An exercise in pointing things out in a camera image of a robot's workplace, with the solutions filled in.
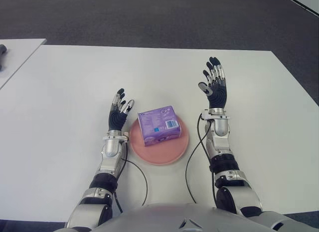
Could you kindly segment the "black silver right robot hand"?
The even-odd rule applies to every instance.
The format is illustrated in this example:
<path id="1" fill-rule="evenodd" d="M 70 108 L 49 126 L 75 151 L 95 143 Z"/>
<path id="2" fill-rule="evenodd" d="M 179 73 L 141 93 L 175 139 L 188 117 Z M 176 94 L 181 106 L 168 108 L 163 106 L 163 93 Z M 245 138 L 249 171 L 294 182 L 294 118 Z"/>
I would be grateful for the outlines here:
<path id="1" fill-rule="evenodd" d="M 224 109 L 227 101 L 227 87 L 224 69 L 216 57 L 210 57 L 203 70 L 207 82 L 199 82 L 198 87 L 206 95 L 209 109 Z"/>

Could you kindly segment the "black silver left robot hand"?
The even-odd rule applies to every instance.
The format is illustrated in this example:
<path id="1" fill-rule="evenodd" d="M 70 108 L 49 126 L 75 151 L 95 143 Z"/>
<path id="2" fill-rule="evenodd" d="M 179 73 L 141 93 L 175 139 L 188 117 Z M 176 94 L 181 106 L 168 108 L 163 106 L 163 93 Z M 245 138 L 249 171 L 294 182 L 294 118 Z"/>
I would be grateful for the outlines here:
<path id="1" fill-rule="evenodd" d="M 124 96 L 125 90 L 121 88 L 117 91 L 113 98 L 108 119 L 109 131 L 121 131 L 129 112 L 134 106 L 135 101 L 130 100 L 126 102 L 123 100 Z"/>

